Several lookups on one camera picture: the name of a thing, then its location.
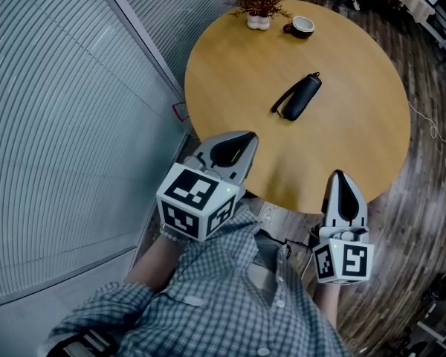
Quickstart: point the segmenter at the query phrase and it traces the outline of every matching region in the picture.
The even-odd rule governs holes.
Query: round wooden table
[[[192,124],[202,140],[236,130],[259,136],[245,186],[269,202],[320,213],[337,169],[369,202],[389,187],[407,154],[410,112],[403,84],[384,51],[353,22],[303,1],[283,5],[315,23],[309,39],[284,34],[283,17],[260,31],[230,15],[201,35],[185,75]],[[269,112],[316,71],[323,84],[296,121]]]

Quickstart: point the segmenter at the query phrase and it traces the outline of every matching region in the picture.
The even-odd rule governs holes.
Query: dark wood floor
[[[356,12],[335,0],[305,1],[333,9],[368,32],[393,61],[409,101],[434,119],[446,138],[446,68],[439,65],[442,54],[421,25],[407,14],[387,20],[385,14]],[[372,279],[343,288],[340,298],[338,330],[358,356],[382,356],[381,345],[416,322],[423,291],[439,272],[446,272],[445,156],[446,147],[430,137],[428,123],[412,112],[407,160],[390,189],[369,204],[375,244]],[[311,225],[321,220],[260,199],[251,200],[251,208],[279,239],[304,241]],[[312,264],[304,282],[313,289]]]

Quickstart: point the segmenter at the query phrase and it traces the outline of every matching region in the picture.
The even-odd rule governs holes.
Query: checkered shirt
[[[261,223],[242,205],[205,242],[191,242],[168,287],[110,283],[75,309],[50,337],[84,329],[126,333],[118,356],[349,356],[278,252],[271,305],[248,279]]]

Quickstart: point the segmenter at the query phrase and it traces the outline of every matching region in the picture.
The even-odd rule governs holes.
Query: cable
[[[285,238],[284,241],[285,241],[286,243],[287,243],[287,242],[294,243],[294,244],[296,244],[296,245],[298,245],[298,246],[300,246],[300,247],[305,248],[306,250],[308,249],[308,246],[307,246],[305,243],[298,242],[298,241],[293,241],[292,239],[288,239],[288,238]]]
[[[311,264],[311,260],[312,260],[312,255],[314,255],[311,251],[311,256],[309,257],[309,260],[306,263],[306,267],[304,267],[303,269],[303,273],[301,274],[300,278],[302,279],[304,277],[304,274],[306,273],[307,268],[309,267],[309,265]]]
[[[315,232],[313,232],[312,230],[309,230],[309,234],[311,234],[314,238],[319,239],[319,236]]]
[[[439,138],[441,139],[441,141],[443,141],[444,143],[446,143],[446,140],[441,136],[441,134],[439,133],[438,127],[436,126],[436,123],[434,123],[433,120],[426,118],[421,112],[417,111],[413,106],[411,106],[411,103],[408,101],[408,104],[410,105],[411,109],[416,112],[416,114],[418,114],[419,116],[421,116],[423,119],[427,120],[428,122],[431,123],[431,127],[430,127],[430,135],[432,139],[436,139],[436,136],[439,136]]]
[[[317,220],[318,216],[320,216],[320,214],[315,214],[314,218],[312,219],[311,224],[309,225],[309,233],[312,233],[312,226],[314,226],[315,221]]]
[[[282,119],[285,119],[285,118],[281,115],[281,113],[279,112],[278,109],[276,109],[276,112],[277,112],[277,114],[278,114]]]

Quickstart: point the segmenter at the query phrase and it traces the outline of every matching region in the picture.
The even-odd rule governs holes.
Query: frosted glass
[[[134,253],[129,251],[84,274],[0,306],[0,357],[35,357],[51,329],[72,309],[97,288],[126,276]]]
[[[204,30],[230,9],[227,0],[127,0],[175,78],[184,85],[185,68]]]
[[[104,0],[0,0],[0,298],[137,244],[177,102]]]

